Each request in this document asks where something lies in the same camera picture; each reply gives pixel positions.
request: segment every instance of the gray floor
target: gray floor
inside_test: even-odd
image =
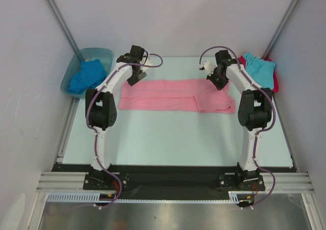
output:
[[[62,212],[75,203],[46,205],[50,213]],[[56,216],[43,215],[39,230],[69,229],[311,229],[300,194],[272,195],[254,210],[236,205],[181,203],[115,203],[98,210],[83,207]]]

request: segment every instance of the blue cloth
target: blue cloth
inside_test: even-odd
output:
[[[254,57],[252,53],[244,54],[246,71],[263,88],[274,89],[274,69],[276,64]]]
[[[82,94],[89,88],[95,88],[101,84],[107,72],[104,70],[100,60],[85,62],[80,64],[81,70],[71,77],[68,92],[73,94]]]

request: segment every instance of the pink towel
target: pink towel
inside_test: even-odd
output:
[[[122,86],[119,109],[174,110],[200,113],[234,113],[235,101],[208,80],[140,81]]]

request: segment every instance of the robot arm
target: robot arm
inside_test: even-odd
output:
[[[242,154],[237,165],[237,186],[243,182],[254,182],[259,179],[258,163],[259,143],[264,129],[271,120],[271,105],[267,98],[258,90],[261,88],[271,99],[272,92],[269,88],[262,88],[246,72],[243,65],[238,66],[227,50],[215,54],[217,66],[209,61],[201,64],[200,70],[207,72],[210,80],[218,90],[222,90],[229,82],[235,85],[241,93],[238,110],[238,120],[243,126]]]
[[[148,67],[127,65],[128,63],[141,63],[146,66],[153,66],[152,61],[143,57],[145,50],[139,46],[132,46],[130,53],[117,59],[116,66],[107,78],[95,89],[86,91],[86,116],[88,108],[95,94],[100,90],[98,97],[92,104],[89,113],[89,125],[97,130],[96,150],[97,154],[91,164],[92,168],[101,171],[97,159],[103,167],[108,169],[111,165],[110,156],[105,156],[105,135],[114,125],[117,118],[117,110],[114,101],[115,95],[122,85],[128,81],[132,86],[146,76],[145,70]]]

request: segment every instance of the blue plastic basket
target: blue plastic basket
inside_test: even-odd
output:
[[[75,73],[80,71],[80,63],[82,60],[92,61],[95,59],[101,61],[105,71],[109,74],[113,62],[112,51],[105,48],[84,48],[77,52],[71,59],[66,74],[61,82],[61,90],[67,95],[77,98],[85,98],[86,91],[83,94],[73,94],[68,92],[70,79]]]

